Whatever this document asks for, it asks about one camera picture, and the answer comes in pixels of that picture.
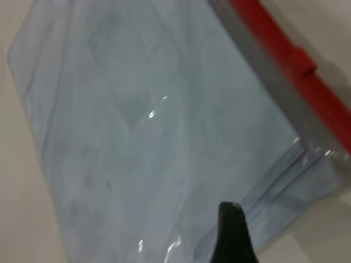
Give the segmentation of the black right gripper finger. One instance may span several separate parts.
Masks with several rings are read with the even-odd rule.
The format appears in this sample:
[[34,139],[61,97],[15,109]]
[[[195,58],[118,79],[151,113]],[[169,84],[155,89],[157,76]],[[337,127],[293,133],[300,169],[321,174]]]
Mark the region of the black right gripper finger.
[[238,203],[219,205],[217,242],[211,262],[258,263],[246,217]]

